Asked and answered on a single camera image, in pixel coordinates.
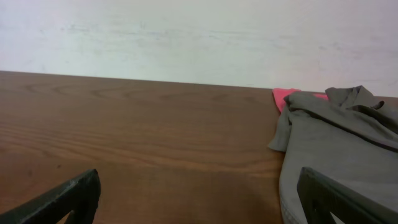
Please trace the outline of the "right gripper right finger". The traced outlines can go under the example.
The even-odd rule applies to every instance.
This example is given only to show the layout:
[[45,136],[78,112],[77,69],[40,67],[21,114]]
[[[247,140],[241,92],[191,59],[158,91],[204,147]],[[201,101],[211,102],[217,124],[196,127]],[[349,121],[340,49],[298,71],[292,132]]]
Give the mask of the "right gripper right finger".
[[397,213],[310,168],[303,167],[297,192],[308,224],[396,224]]

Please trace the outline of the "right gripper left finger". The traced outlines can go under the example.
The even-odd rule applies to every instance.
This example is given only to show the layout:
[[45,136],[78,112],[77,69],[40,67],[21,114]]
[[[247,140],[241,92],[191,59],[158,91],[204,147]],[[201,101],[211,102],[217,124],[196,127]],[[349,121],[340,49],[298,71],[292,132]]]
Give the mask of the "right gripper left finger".
[[1,223],[92,224],[101,195],[98,171],[87,170],[46,193],[1,214]]

